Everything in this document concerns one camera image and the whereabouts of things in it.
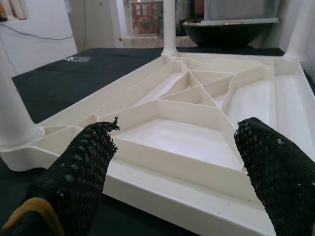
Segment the wire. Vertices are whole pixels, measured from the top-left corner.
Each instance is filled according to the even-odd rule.
[[[3,45],[3,49],[4,49],[5,55],[6,55],[7,59],[8,59],[8,61],[9,61],[9,63],[10,63],[11,66],[13,67],[13,70],[14,70],[15,74],[18,75],[19,73],[17,72],[17,70],[16,70],[16,68],[15,68],[15,66],[14,66],[14,64],[13,64],[13,62],[12,62],[11,59],[10,59],[10,56],[9,56],[7,50],[6,50],[6,47],[5,47],[4,42],[3,42],[2,38],[1,38],[1,35],[0,35],[0,41],[1,41],[1,44]]]
[[[87,13],[86,13],[85,0],[83,0],[83,14],[84,14],[84,40],[83,40],[82,51],[85,50],[85,46],[87,44]]]
[[[60,40],[65,40],[65,39],[69,39],[69,38],[72,38],[72,37],[73,37],[73,34],[72,34],[71,36],[65,37],[65,38],[48,38],[48,37],[41,37],[41,36],[37,36],[37,35],[34,35],[34,34],[30,34],[30,33],[20,32],[20,31],[18,31],[18,30],[16,30],[16,29],[13,29],[13,28],[9,27],[9,26],[6,26],[6,25],[4,25],[4,24],[2,24],[2,23],[0,23],[0,25],[3,26],[3,27],[6,27],[7,29],[12,30],[12,31],[14,31],[14,32],[16,32],[16,33],[20,33],[20,34],[27,35],[27,36],[32,36],[32,37],[35,37],[35,38],[41,38],[41,39],[49,39],[49,40],[60,41]]]

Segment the white plastic tray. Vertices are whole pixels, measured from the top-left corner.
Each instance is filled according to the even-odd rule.
[[[16,171],[48,168],[83,127],[118,116],[104,193],[200,235],[275,235],[233,134],[238,121],[257,117],[315,160],[314,107],[298,62],[160,57],[42,122],[46,135],[33,145],[1,156]]]

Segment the black tabletop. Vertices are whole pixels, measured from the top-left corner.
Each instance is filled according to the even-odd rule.
[[[212,49],[178,48],[180,52],[231,53],[282,56],[280,49]],[[78,56],[92,57],[88,62],[60,60],[13,78],[35,123],[56,114],[68,106],[119,79],[131,71],[158,58],[155,49],[88,49]],[[10,171],[0,159],[0,225],[18,206],[28,184],[44,169],[23,173]],[[91,236],[192,236],[195,235],[143,211],[103,195]]]

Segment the black bowl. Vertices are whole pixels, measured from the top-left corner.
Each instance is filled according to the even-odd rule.
[[[201,23],[192,19],[183,23],[186,34],[200,47],[238,48],[256,39],[267,27],[278,22],[272,19],[264,23],[226,22]]]

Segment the white pillar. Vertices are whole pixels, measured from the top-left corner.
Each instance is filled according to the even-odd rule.
[[[7,68],[0,45],[0,151],[32,143],[44,134],[44,129],[31,120]]]
[[[305,60],[307,43],[315,18],[315,0],[303,0],[289,47],[283,56],[288,60]]]
[[[164,21],[164,50],[162,55],[177,56],[176,26],[175,26],[175,0],[163,1]]]

